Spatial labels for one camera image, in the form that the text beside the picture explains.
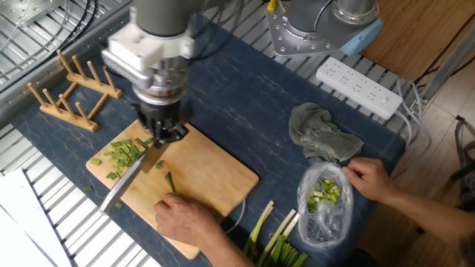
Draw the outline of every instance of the gray cloth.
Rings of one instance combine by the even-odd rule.
[[[327,110],[305,103],[292,110],[289,134],[292,141],[304,147],[305,157],[324,156],[330,162],[357,156],[364,142],[357,136],[342,133],[331,123]]]

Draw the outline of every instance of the plastic bag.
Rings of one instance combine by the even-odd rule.
[[[317,211],[310,213],[307,207],[314,188],[320,190],[325,179],[335,180],[341,196],[337,202],[322,200]],[[348,234],[353,212],[353,190],[350,182],[334,163],[313,163],[306,171],[298,186],[298,213],[302,218],[298,222],[298,234],[301,239],[315,250],[327,250],[340,245]]]

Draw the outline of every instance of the human hand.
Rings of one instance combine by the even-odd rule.
[[[370,200],[384,202],[397,191],[379,159],[355,158],[341,170],[348,181]]]
[[[209,211],[195,200],[166,194],[155,205],[157,231],[164,237],[200,247],[210,231],[220,231]]]

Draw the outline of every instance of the cutting board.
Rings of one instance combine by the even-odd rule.
[[[167,171],[171,171],[177,192],[210,208],[219,223],[258,183],[258,176],[245,165],[191,125],[186,127],[190,130],[189,134],[183,140],[171,144],[160,158],[165,167],[160,170],[153,167],[148,174],[141,171],[121,199],[154,229],[157,227],[154,206],[167,193],[171,193],[164,178]],[[150,135],[135,121],[111,142],[135,140],[137,137],[145,141]],[[86,163],[86,168],[109,188],[112,188],[118,179],[105,178],[114,169],[113,163],[108,162],[110,156],[104,156],[104,153],[113,150],[107,144],[93,156],[94,159],[102,160],[100,165],[90,164],[90,161]],[[166,239],[190,260],[200,253],[197,247]]]

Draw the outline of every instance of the table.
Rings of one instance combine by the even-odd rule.
[[[219,45],[227,36],[225,30],[219,29],[213,45]],[[92,60],[99,70],[101,61]],[[130,83],[118,77],[114,77],[114,83],[123,89],[124,95],[109,99],[94,117],[99,124],[95,133],[40,112],[39,103],[22,111],[11,122],[79,188],[92,185],[95,190],[85,193],[97,205],[108,189],[88,172],[85,162],[136,119],[128,110],[137,101]],[[57,96],[69,85],[65,80],[50,91]],[[80,101],[87,113],[101,95],[78,88],[68,99],[70,103]],[[260,182],[247,198],[240,227],[230,234],[241,247],[270,200],[275,202],[274,210],[261,231],[262,245],[287,213],[297,208],[297,187],[308,162],[302,147],[295,145],[288,134],[290,111],[296,105],[314,102],[329,110],[333,122],[342,131],[360,136],[366,142],[361,155],[381,159],[388,172],[404,152],[404,140],[399,135],[235,37],[217,55],[191,66],[187,100],[194,106],[193,126],[259,175]],[[291,244],[309,254],[308,266],[339,266],[349,256],[375,208],[374,202],[355,190],[354,197],[350,234],[339,247],[314,252],[300,241],[296,230],[290,234]],[[240,206],[223,227],[231,226],[239,213]],[[202,254],[194,261],[187,260],[128,207],[114,209],[110,217],[163,266],[210,266]]]

